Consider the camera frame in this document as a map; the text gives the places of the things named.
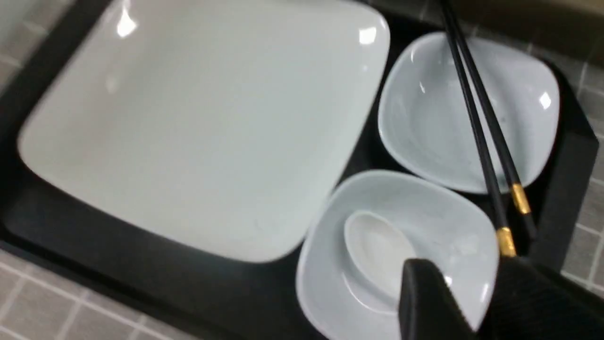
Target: bowl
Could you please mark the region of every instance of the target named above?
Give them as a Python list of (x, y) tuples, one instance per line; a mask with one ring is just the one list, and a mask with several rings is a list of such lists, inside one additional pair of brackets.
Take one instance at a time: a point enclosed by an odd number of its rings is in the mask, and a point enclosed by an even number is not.
[[(543, 170), (556, 137), (560, 108), (556, 78), (543, 62), (513, 48), (480, 38), (468, 39), (468, 45), (521, 182), (527, 186)], [(473, 85), (472, 91), (501, 190), (506, 192)], [(411, 172), (457, 191), (487, 192), (444, 33), (422, 36), (399, 56), (384, 85), (378, 127), (386, 150)]]
[(370, 211), (406, 235), (417, 257), (434, 262), (469, 325), (489, 306), (499, 261), (493, 225), (461, 195), (413, 175), (374, 170), (336, 189), (303, 244), (296, 277), (307, 319), (332, 340), (400, 339), (397, 301), (376, 290), (350, 261), (346, 220)]

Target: gray tile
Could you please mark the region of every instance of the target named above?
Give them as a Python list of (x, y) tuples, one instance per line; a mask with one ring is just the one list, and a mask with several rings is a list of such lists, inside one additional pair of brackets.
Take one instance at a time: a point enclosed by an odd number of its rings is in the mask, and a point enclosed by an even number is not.
[(557, 66), (562, 71), (564, 76), (566, 76), (570, 84), (579, 84), (584, 64), (582, 60), (577, 60), (536, 45), (533, 46), (531, 54), (538, 58), (547, 60)]
[(25, 266), (27, 266), (27, 262), (25, 260), (9, 254), (4, 250), (0, 250), (0, 262), (17, 270), (24, 270)]
[(110, 312), (114, 312), (117, 315), (123, 316), (124, 318), (132, 321), (138, 320), (141, 316), (141, 313), (133, 310), (129, 307), (122, 305), (121, 303), (114, 301), (106, 296), (100, 295), (98, 293), (91, 292), (90, 295), (86, 298), (87, 301), (102, 307)]
[(27, 282), (2, 325), (29, 339), (54, 339), (74, 301)]
[(157, 321), (152, 318), (148, 318), (145, 321), (145, 327), (148, 329), (154, 330), (162, 335), (165, 335), (173, 340), (198, 340), (193, 335), (184, 333), (181, 330), (178, 330), (170, 325), (167, 325), (161, 321)]
[(75, 296), (80, 295), (83, 290), (83, 287), (79, 284), (37, 266), (34, 267), (31, 276)]
[(45, 35), (35, 33), (26, 26), (20, 25), (8, 37), (8, 41), (0, 50), (0, 54), (10, 56), (24, 64), (44, 37)]
[(529, 46), (529, 43), (527, 43), (527, 42), (517, 40), (517, 39), (511, 38), (511, 37), (508, 37), (504, 34), (493, 32), (491, 30), (488, 30), (488, 29), (485, 29), (482, 27), (480, 27), (478, 29), (478, 31), (476, 32), (476, 36), (480, 37), (480, 38), (492, 40), (492, 41), (497, 42), (502, 45), (513, 47), (522, 52), (525, 52)]
[(596, 275), (594, 276), (594, 283), (599, 286), (604, 286), (604, 252), (597, 254), (600, 257), (598, 266), (596, 267)]
[(604, 186), (590, 183), (579, 213), (579, 223), (596, 231), (602, 231), (604, 228)]
[(8, 297), (8, 294), (13, 290), (14, 284), (19, 281), (19, 277), (4, 269), (0, 269), (0, 306)]
[(19, 68), (6, 64), (0, 60), (0, 86), (8, 84), (10, 79), (19, 71)]
[(600, 149), (598, 149), (596, 164), (591, 176), (604, 181), (604, 140), (598, 138), (598, 141), (600, 142)]
[(604, 134), (604, 93), (583, 88), (579, 102), (596, 133)]
[(66, 340), (126, 340), (133, 328), (98, 313), (87, 307), (82, 307), (75, 317), (73, 325), (67, 332)]
[(589, 64), (585, 69), (583, 86), (604, 92), (604, 69)]
[(66, 8), (67, 6), (60, 1), (38, 1), (25, 20), (50, 31)]
[(599, 241), (600, 237), (598, 235), (575, 228), (564, 262), (564, 271), (579, 278), (587, 279)]

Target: gold chopstick band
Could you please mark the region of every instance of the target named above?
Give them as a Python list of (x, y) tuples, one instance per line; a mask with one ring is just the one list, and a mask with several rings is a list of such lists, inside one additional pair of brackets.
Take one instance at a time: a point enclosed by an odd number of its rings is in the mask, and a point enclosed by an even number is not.
[(497, 241), (499, 241), (499, 252), (506, 257), (516, 256), (516, 247), (512, 238), (512, 231), (508, 227), (497, 229)]
[(512, 198), (514, 199), (514, 205), (520, 211), (521, 214), (530, 214), (529, 200), (524, 193), (524, 188), (519, 183), (512, 185)]

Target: spoon bowl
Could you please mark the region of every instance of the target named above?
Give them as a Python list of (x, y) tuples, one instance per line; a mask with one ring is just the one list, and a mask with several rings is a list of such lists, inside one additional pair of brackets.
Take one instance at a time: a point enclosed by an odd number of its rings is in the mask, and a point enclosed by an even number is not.
[(356, 211), (344, 223), (344, 242), (362, 276), (398, 300), (403, 264), (417, 256), (405, 234), (378, 214)]

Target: black tray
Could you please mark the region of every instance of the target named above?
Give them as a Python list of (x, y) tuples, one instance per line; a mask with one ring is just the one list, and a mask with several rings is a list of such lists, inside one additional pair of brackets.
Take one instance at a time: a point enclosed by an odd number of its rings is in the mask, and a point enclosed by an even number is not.
[[(323, 339), (297, 303), (300, 248), (269, 264), (226, 260), (99, 212), (21, 162), (16, 136), (23, 121), (109, 2), (75, 3), (0, 98), (0, 247), (205, 339)], [(437, 28), (384, 14), (392, 40), (387, 74), (411, 41)], [(518, 248), (559, 270), (598, 142), (570, 86), (556, 75), (559, 131), (545, 171), (527, 191), (539, 240), (520, 240)], [(405, 171), (384, 150), (376, 116), (374, 104), (342, 179), (371, 168)], [(465, 196), (491, 215), (485, 196)], [(506, 204), (511, 211), (509, 197)]]

